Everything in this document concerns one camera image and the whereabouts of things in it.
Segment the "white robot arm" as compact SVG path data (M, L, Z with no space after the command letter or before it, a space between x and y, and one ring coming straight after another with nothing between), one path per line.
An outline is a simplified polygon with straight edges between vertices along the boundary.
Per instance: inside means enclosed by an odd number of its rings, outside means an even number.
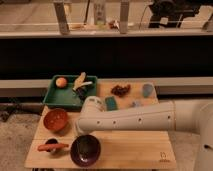
M104 111L88 97L75 121L80 135L94 131L182 131L200 135L194 171L213 171L213 100L170 100L153 105Z

